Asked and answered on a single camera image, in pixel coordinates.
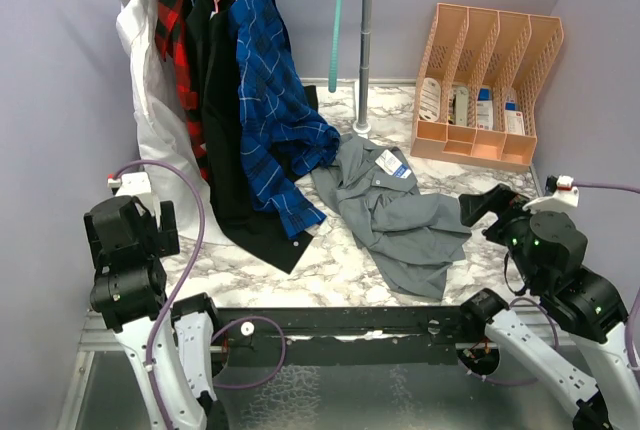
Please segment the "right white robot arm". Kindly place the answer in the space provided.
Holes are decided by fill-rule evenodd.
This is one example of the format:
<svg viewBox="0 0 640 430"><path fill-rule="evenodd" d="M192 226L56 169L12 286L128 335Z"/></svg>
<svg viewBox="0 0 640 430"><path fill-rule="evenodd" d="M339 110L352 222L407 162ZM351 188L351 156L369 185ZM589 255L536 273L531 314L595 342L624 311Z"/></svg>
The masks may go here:
<svg viewBox="0 0 640 430"><path fill-rule="evenodd" d="M483 194L462 194L460 221L471 227L486 214L495 222L487 241L506 249L523 286L518 301L536 303L554 332L568 335L589 370L582 372L530 332L517 312L490 289L464 302L461 333L487 338L544 384L575 429L636 429L639 426L639 354L633 341L639 307L626 307L617 288L587 268L588 239L568 210L577 207L583 184L551 176L547 193L529 199L504 184Z"/></svg>

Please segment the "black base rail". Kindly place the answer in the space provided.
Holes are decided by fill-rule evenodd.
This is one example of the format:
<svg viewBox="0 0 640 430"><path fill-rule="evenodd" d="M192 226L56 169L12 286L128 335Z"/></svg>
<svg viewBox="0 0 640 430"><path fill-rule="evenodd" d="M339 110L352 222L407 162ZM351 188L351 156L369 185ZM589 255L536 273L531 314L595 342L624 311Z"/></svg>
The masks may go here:
<svg viewBox="0 0 640 430"><path fill-rule="evenodd" d="M229 330L212 360L234 367L455 365L457 351L481 341L457 306L222 308L219 322L265 317L250 336Z"/></svg>

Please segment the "blue white box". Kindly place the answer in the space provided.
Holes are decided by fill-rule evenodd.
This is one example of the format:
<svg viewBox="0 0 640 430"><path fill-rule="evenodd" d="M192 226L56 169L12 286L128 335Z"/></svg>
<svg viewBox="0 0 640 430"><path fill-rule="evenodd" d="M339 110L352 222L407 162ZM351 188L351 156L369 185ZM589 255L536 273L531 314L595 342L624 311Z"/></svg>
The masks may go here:
<svg viewBox="0 0 640 430"><path fill-rule="evenodd" d="M479 129L494 129L493 98L490 88L482 87L476 103L476 123Z"/></svg>

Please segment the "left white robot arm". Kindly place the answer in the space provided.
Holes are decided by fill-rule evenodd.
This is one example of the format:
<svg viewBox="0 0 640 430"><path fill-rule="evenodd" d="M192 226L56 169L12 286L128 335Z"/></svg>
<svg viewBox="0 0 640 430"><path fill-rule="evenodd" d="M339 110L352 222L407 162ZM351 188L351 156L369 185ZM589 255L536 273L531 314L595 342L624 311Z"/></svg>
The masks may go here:
<svg viewBox="0 0 640 430"><path fill-rule="evenodd" d="M151 427L204 429L215 400L211 363L187 367L184 355L214 342L221 321L201 298L181 301L172 318L161 260L180 246L172 202L160 212L121 195L85 214L95 270L90 305L128 357Z"/></svg>

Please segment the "red black plaid shirt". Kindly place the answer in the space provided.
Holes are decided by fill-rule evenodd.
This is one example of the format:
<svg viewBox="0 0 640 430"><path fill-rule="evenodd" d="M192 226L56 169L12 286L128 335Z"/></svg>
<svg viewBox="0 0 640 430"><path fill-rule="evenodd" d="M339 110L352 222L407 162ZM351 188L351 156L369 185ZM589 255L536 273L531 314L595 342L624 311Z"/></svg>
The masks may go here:
<svg viewBox="0 0 640 430"><path fill-rule="evenodd" d="M186 128L200 176L207 181L209 168L204 148L204 130L192 63L188 56L185 18L192 9L190 0L158 0L155 42L163 60L170 56L176 77L176 91L186 116Z"/></svg>

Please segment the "blue plaid shirt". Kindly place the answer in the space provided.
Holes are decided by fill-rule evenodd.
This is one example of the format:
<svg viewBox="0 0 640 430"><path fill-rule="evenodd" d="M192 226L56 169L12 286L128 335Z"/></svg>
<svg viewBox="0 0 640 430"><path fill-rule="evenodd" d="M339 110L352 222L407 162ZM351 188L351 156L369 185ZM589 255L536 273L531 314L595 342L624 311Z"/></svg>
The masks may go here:
<svg viewBox="0 0 640 430"><path fill-rule="evenodd" d="M253 207L278 213L294 239L325 215L288 174L304 176L330 165L340 134L307 99L275 0L236 0L228 19L237 37L240 161Z"/></svg>

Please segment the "teal plastic hanger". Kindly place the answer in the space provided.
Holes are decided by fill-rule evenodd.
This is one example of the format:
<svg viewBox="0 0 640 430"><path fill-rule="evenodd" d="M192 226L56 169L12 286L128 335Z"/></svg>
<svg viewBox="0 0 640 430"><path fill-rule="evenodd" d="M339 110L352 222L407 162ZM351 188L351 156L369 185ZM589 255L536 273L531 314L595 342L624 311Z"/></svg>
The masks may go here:
<svg viewBox="0 0 640 430"><path fill-rule="evenodd" d="M329 61L328 91L334 93L338 83L339 41L343 0L335 0L332 46Z"/></svg>

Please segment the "white shirt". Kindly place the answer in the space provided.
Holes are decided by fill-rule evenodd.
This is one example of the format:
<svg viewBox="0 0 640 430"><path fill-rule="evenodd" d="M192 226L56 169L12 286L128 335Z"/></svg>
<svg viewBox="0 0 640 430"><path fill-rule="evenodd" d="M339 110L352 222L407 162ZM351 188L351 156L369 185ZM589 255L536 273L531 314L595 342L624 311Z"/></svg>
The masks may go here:
<svg viewBox="0 0 640 430"><path fill-rule="evenodd" d="M202 178L188 136L173 66L160 56L155 43L159 0L130 0L122 7L116 28L130 59L134 119L140 157L168 163L184 173L204 204L208 244L227 245L211 209L210 187Z"/></svg>

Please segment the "grey boxed item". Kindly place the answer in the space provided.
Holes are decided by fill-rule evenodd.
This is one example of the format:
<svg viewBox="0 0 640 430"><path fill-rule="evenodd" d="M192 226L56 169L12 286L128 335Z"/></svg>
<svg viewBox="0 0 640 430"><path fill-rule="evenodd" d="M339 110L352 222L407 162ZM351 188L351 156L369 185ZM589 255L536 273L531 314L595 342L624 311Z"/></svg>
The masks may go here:
<svg viewBox="0 0 640 430"><path fill-rule="evenodd" d="M468 126L469 89L465 85L454 84L448 97L448 123Z"/></svg>

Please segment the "grey shirt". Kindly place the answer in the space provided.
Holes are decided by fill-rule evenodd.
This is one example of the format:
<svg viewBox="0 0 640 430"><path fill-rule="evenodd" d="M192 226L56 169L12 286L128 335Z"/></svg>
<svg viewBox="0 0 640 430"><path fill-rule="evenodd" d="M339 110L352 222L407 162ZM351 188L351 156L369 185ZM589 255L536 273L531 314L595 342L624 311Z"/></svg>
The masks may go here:
<svg viewBox="0 0 640 430"><path fill-rule="evenodd" d="M397 147L345 134L336 158L312 171L321 201L342 217L389 288L440 300L448 269L465 258L471 236L458 200L420 192L416 174Z"/></svg>

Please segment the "peach plastic file organizer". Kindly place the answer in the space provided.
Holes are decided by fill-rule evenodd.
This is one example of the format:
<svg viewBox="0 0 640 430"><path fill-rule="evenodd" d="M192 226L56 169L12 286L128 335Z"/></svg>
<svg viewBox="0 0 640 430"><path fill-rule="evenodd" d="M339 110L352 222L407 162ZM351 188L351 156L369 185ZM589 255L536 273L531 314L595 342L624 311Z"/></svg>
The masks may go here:
<svg viewBox="0 0 640 430"><path fill-rule="evenodd" d="M537 145L537 98L564 40L557 17L449 3L437 5L416 79L410 153L414 157L525 172ZM419 117L423 80L439 81L441 114L437 122ZM468 126L448 123L448 97L454 84L469 89ZM476 103L482 87L493 98L494 129L479 129ZM517 92L525 135L505 129L505 101Z"/></svg>

